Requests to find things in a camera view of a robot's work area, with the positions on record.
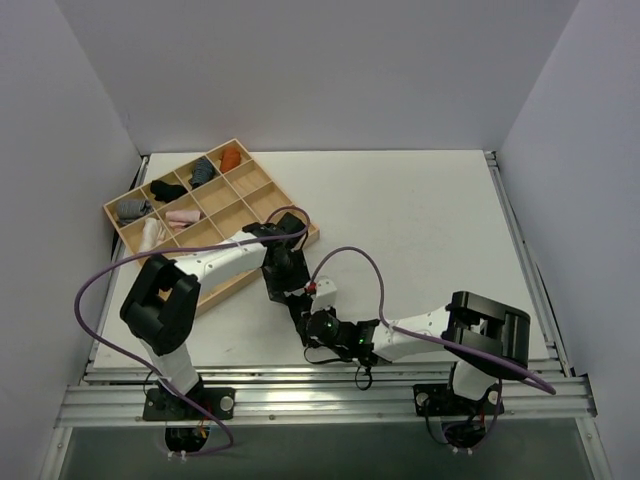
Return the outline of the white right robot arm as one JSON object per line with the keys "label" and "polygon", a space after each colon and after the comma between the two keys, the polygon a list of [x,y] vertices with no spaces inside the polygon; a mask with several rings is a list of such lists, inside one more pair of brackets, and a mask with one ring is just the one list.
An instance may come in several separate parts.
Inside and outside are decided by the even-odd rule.
{"label": "white right robot arm", "polygon": [[523,380],[528,369],[530,316],[515,307],[455,292],[437,310],[399,320],[342,322],[333,307],[301,314],[303,345],[326,347],[345,362],[386,365],[442,348],[457,357],[444,400],[469,411],[497,380]]}

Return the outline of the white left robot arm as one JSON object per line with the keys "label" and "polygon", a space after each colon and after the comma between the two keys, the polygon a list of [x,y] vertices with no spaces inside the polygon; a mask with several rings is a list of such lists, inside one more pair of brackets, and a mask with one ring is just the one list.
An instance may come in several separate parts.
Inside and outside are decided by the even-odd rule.
{"label": "white left robot arm", "polygon": [[210,250],[168,258],[156,253],[143,264],[120,309],[128,326],[159,371],[165,405],[179,419],[194,417],[202,405],[188,348],[200,297],[232,278],[261,269],[269,298],[286,294],[309,281],[303,252],[297,247],[309,225],[291,212],[275,223],[254,222]]}

